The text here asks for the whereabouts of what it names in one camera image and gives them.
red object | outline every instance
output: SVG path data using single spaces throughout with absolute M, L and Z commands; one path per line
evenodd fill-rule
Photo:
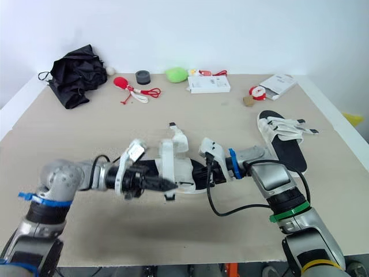
M 213 76 L 220 76 L 220 75 L 226 75 L 227 76 L 227 71 L 222 70 L 222 71 L 219 71 L 218 73 L 213 74 Z
M 254 86 L 254 87 L 251 87 L 250 90 L 248 91 L 248 94 L 252 95 L 255 100 L 259 100 L 259 101 L 260 100 L 265 100 L 266 93 L 262 94 L 261 96 L 254 96 L 253 95 L 253 90 L 256 89 L 257 87 L 258 87 L 257 85 Z
M 226 70 L 219 71 L 218 73 L 215 73 L 215 74 L 212 74 L 212 72 L 207 71 L 207 70 L 199 70 L 198 72 L 203 76 L 220 76 L 220 75 L 226 75 L 227 76 L 227 71 Z
M 114 84 L 119 88 L 126 89 L 128 86 L 128 81 L 123 77 L 117 77 L 114 79 Z
M 210 71 L 207 71 L 207 70 L 199 70 L 198 72 L 203 76 L 211 76 L 212 75 L 212 73 Z
M 227 270 L 227 277 L 239 277 L 238 275 L 238 263 L 225 264 Z
M 121 101 L 121 103 L 123 105 L 127 104 L 128 99 L 131 97 L 131 92 L 137 92 L 137 93 L 141 93 L 141 94 L 144 94 L 144 95 L 149 95 L 153 98 L 158 98 L 159 95 L 161 94 L 160 88 L 152 88 L 152 89 L 149 89 L 148 91 L 142 91 L 140 89 L 134 89 L 131 85 L 128 84 L 127 79 L 125 79 L 123 77 L 115 78 L 113 83 L 117 87 L 128 90 L 130 92 L 129 96 L 126 98 L 126 100 Z
M 148 91 L 141 91 L 141 93 L 144 95 L 150 95 L 151 97 L 154 97 L 154 98 L 158 98 L 159 95 L 161 94 L 161 90 L 160 88 L 152 88 Z

white wall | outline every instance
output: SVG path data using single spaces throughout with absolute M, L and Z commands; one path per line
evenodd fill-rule
M 90 43 L 119 72 L 183 66 L 309 74 L 342 111 L 364 114 L 367 93 L 354 102 L 336 91 L 365 89 L 368 12 L 367 0 L 2 0 L 2 55 L 18 62 L 1 60 L 9 70 L 0 91 L 14 73 L 50 70 Z

green ring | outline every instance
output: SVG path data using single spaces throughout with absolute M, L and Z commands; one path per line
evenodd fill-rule
M 276 223 L 278 221 L 281 221 L 282 219 L 290 218 L 291 216 L 296 215 L 299 212 L 304 211 L 308 207 L 310 207 L 310 203 L 308 201 L 305 201 L 301 205 L 298 205 L 296 208 L 290 209 L 287 212 L 282 212 L 282 213 L 277 214 L 277 215 L 271 215 L 269 217 L 269 220 L 270 220 L 270 222 Z

white box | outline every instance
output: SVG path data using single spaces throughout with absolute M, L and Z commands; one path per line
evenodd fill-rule
M 190 76 L 188 77 L 191 93 L 229 92 L 231 86 L 224 75 L 221 76 Z
M 276 100 L 296 84 L 297 81 L 295 79 L 286 75 L 277 74 L 261 82 L 259 85 L 265 88 L 267 98 Z

cable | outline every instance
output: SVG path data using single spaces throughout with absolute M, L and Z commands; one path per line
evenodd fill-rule
M 286 162 L 282 162 L 280 160 L 255 160 L 251 163 L 247 163 L 247 162 L 243 162 L 243 167 L 246 170 L 246 174 L 249 173 L 251 166 L 253 166 L 254 164 L 258 164 L 258 163 L 278 163 L 278 164 L 283 164 L 286 167 L 289 167 L 290 169 L 292 169 L 293 171 L 295 171 L 299 177 L 301 178 L 301 181 L 304 185 L 305 191 L 306 191 L 306 200 L 311 204 L 311 197 L 310 197 L 310 189 L 309 186 L 307 184 L 307 181 L 304 177 L 304 175 L 302 175 L 301 171 L 297 170 L 295 167 L 291 166 L 290 164 L 286 163 Z
M 94 277 L 94 276 L 95 276 L 96 274 L 98 274 L 98 273 L 99 273 L 99 271 L 100 271 L 100 270 L 102 270 L 102 269 L 103 269 L 103 267 L 99 267 L 99 269 L 97 269 L 97 270 L 95 271 L 95 273 L 91 275 L 91 277 Z
M 59 269 L 55 269 L 55 271 L 61 276 L 61 277 L 65 277 L 61 272 L 60 272 L 60 270 Z
M 286 271 L 282 274 L 282 276 L 281 277 L 284 277 L 284 275 L 286 275 L 287 274 L 287 272 L 290 270 L 290 268 L 289 267 L 287 267 L 287 269 L 286 269 Z
M 95 273 L 94 274 L 92 274 L 91 275 L 91 277 L 94 277 L 96 274 L 98 274 L 99 272 L 100 272 L 100 270 L 102 270 L 103 269 L 103 267 L 99 267 L 96 271 L 95 271 Z M 60 270 L 59 269 L 55 269 L 55 271 L 61 276 L 61 277 L 65 277 L 61 272 L 60 272 Z
M 210 193 L 210 176 L 211 176 L 211 172 L 212 172 L 212 163 L 213 163 L 213 157 L 207 156 L 206 157 L 206 166 L 207 166 L 207 169 L 208 169 L 208 173 L 207 173 L 207 178 L 206 178 L 206 193 L 208 194 L 208 200 L 209 200 L 210 207 L 212 208 L 213 212 L 217 216 L 228 216 L 228 215 L 232 215 L 232 214 L 234 214 L 236 212 L 239 212 L 239 211 L 242 211 L 243 209 L 248 209 L 248 208 L 257 208 L 257 207 L 259 207 L 259 208 L 270 208 L 268 205 L 264 205 L 264 204 L 250 204 L 250 205 L 245 205 L 245 206 L 239 207 L 237 209 L 233 209 L 232 211 L 225 212 L 225 213 L 220 213 L 219 211 L 217 211 L 217 209 L 215 208 L 214 203 L 213 203 L 212 195 Z M 304 184 L 305 191 L 306 191 L 306 200 L 309 203 L 311 203 L 310 190 L 309 190 L 307 181 L 306 181 L 304 175 L 302 175 L 302 173 L 299 170 L 295 169 L 293 166 L 291 166 L 288 163 L 281 162 L 280 160 L 255 160 L 255 161 L 253 161 L 251 163 L 243 162 L 243 166 L 244 166 L 244 168 L 246 170 L 246 174 L 249 174 L 249 171 L 250 171 L 251 167 L 254 164 L 258 164 L 258 163 L 278 163 L 278 164 L 283 164 L 284 166 L 287 166 L 290 169 L 292 169 L 293 171 L 295 171 L 299 175 L 299 177 L 301 178 L 302 183 Z
M 116 159 L 114 159 L 113 161 L 112 161 L 112 163 L 116 163 L 117 161 L 119 161 L 121 159 L 121 156 L 119 156 L 119 157 L 117 157 Z
M 211 175 L 211 172 L 212 172 L 212 167 L 211 167 L 211 164 L 208 164 L 207 165 L 208 167 L 208 176 L 207 176 L 207 180 L 206 180 L 206 192 L 208 194 L 208 200 L 209 200 L 209 204 L 213 210 L 213 212 L 217 215 L 217 216 L 228 216 L 228 215 L 231 215 L 231 214 L 234 214 L 235 212 L 239 212 L 243 209 L 248 209 L 248 208 L 256 208 L 256 207 L 260 207 L 260 208 L 270 208 L 268 205 L 264 205 L 264 204 L 250 204 L 250 205 L 245 205 L 245 206 L 242 206 L 242 207 L 239 207 L 237 209 L 233 209 L 232 211 L 229 211 L 229 212 L 225 212 L 225 213 L 220 213 L 217 211 L 217 209 L 215 208 L 214 206 L 214 203 L 213 203 L 213 199 L 212 199 L 212 195 L 210 193 L 210 175 Z
M 88 184 L 88 188 L 86 189 L 81 189 L 81 191 L 85 191 L 85 190 L 90 190 L 92 188 L 92 184 L 93 184 L 93 175 L 95 173 L 95 168 L 96 168 L 96 164 L 97 164 L 97 161 L 100 159 L 100 158 L 105 158 L 106 161 L 109 163 L 110 162 L 110 159 L 107 155 L 99 155 L 97 156 L 94 160 L 93 160 L 93 163 L 92 163 L 92 168 L 91 168 L 91 174 L 90 174 L 90 181 L 89 181 L 89 184 Z

